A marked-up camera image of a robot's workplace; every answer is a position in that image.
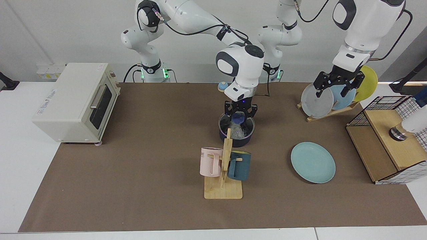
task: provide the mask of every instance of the white wall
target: white wall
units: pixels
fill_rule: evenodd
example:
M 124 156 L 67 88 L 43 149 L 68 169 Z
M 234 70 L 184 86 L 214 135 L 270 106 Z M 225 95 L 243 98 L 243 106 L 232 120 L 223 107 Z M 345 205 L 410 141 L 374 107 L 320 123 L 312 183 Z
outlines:
M 380 77 L 380 81 L 393 82 L 409 74 L 427 57 L 427 27 L 406 48 L 399 58 Z M 427 67 L 420 71 L 411 81 L 427 81 Z
M 232 27 L 246 32 L 256 44 L 259 28 L 279 24 L 275 17 L 277 0 L 195 2 Z M 314 16 L 323 2 L 303 1 L 303 16 Z M 298 46 L 283 47 L 284 80 L 312 82 L 319 71 L 331 70 L 332 59 L 345 36 L 332 21 L 336 2 L 328 3 L 313 23 L 299 21 L 303 40 Z M 109 62 L 114 64 L 118 76 L 123 77 L 128 66 L 138 62 L 136 52 L 125 48 L 120 41 L 121 32 L 134 25 L 134 5 L 134 0 L 1 0 L 0 69 L 13 79 L 36 81 L 36 64 Z M 409 0 L 407 9 L 413 12 L 415 19 L 400 44 L 386 60 L 369 63 L 378 75 L 384 73 L 427 26 L 425 0 Z M 406 22 L 407 16 L 404 16 L 395 24 L 376 56 L 385 54 Z M 151 44 L 157 47 L 162 60 L 175 69 L 180 82 L 230 79 L 216 70 L 216 53 L 225 46 L 213 36 L 180 36 L 167 29 Z

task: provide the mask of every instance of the teal plate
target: teal plate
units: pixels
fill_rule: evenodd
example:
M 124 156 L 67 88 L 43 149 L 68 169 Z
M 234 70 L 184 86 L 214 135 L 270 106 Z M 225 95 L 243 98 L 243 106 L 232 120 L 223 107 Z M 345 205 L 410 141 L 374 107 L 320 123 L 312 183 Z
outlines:
M 348 91 L 347 95 L 345 97 L 341 96 L 341 91 L 344 88 L 344 85 L 334 85 L 330 87 L 330 90 L 333 94 L 333 101 L 337 102 L 332 107 L 332 110 L 341 110 L 343 108 L 348 107 L 354 100 L 354 97 L 356 96 L 356 89 L 353 88 L 350 91 Z
M 291 162 L 295 171 L 305 180 L 326 183 L 335 175 L 335 161 L 322 146 L 304 142 L 292 149 Z

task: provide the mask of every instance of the wooden box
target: wooden box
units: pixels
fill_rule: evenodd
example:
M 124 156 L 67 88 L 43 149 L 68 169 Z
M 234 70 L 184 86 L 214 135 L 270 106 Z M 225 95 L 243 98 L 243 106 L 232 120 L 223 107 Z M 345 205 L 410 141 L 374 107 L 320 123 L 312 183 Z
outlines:
M 405 184 L 427 175 L 427 129 L 402 142 L 389 135 L 419 108 L 412 97 L 378 97 L 347 124 L 375 184 Z

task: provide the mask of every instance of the mug handle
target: mug handle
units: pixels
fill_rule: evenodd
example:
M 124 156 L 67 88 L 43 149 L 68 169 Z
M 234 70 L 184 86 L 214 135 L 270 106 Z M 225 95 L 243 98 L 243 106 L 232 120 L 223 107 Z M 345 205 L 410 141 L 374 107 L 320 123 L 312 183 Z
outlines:
M 211 175 L 218 172 L 219 170 L 219 155 L 214 153 L 213 154 L 213 167 L 212 167 L 212 171 L 211 171 Z

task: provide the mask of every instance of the oven window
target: oven window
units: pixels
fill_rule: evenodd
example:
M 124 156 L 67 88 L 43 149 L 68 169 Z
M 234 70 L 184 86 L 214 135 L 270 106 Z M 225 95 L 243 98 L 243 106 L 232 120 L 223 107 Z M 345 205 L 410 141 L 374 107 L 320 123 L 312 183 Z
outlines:
M 107 86 L 98 109 L 94 109 L 92 111 L 90 121 L 97 130 L 99 130 L 99 127 L 101 126 L 101 122 L 104 119 L 105 113 L 107 112 L 107 108 L 108 108 L 108 105 L 110 104 L 112 97 L 113 97 L 113 94 L 111 94 L 111 91 Z

